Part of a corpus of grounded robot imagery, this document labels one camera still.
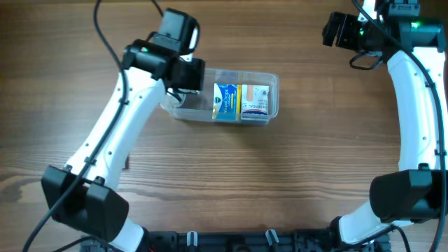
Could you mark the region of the white Hansaplast plaster box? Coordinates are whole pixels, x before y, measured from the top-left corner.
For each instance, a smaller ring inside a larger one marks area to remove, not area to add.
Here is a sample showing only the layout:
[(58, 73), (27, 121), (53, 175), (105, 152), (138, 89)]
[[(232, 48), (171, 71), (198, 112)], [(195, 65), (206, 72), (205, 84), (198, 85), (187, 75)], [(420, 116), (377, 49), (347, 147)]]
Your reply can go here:
[(241, 86), (241, 119), (265, 122), (269, 113), (270, 87), (267, 85)]

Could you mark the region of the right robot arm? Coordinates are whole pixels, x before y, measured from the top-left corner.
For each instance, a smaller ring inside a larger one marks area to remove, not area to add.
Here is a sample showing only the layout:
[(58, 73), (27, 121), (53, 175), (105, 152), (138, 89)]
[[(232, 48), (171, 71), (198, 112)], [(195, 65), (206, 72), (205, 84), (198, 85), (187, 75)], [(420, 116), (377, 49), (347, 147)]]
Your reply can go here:
[(447, 215), (447, 102), (443, 70), (445, 29), (396, 3), (376, 17), (334, 12), (322, 32), (325, 46), (376, 57), (393, 81), (400, 126), (398, 170), (376, 177), (369, 199), (332, 222), (336, 245), (345, 249), (378, 235), (437, 220), (440, 242)]

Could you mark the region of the white sanitizer bottle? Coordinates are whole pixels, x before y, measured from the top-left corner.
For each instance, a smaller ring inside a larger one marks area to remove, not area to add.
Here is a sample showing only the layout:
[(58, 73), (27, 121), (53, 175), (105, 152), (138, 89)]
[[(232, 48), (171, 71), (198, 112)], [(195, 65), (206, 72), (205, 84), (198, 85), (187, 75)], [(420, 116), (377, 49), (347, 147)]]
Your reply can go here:
[(171, 102), (174, 106), (180, 106), (183, 103), (183, 98), (181, 95), (173, 90), (168, 90), (167, 95), (171, 97)]

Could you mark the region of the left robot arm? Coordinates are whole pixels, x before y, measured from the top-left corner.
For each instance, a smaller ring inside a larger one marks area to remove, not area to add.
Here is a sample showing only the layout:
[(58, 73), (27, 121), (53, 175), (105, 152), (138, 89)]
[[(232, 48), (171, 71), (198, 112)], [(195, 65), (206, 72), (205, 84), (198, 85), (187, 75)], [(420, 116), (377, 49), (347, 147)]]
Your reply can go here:
[(64, 168), (46, 168), (41, 185), (49, 211), (43, 217), (84, 232), (119, 251), (145, 251), (147, 230), (129, 219), (117, 192), (120, 175), (151, 113), (168, 90), (202, 89), (204, 61), (195, 44), (137, 39), (118, 63), (115, 90), (83, 146)]

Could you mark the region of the blue yellow VapoDrops box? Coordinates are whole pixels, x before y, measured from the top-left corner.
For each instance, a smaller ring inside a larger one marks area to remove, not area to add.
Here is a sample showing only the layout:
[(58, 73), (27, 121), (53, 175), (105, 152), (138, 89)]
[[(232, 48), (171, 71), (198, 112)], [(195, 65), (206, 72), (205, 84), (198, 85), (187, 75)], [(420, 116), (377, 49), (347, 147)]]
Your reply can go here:
[(241, 85), (215, 83), (212, 118), (219, 121), (240, 121), (241, 95)]

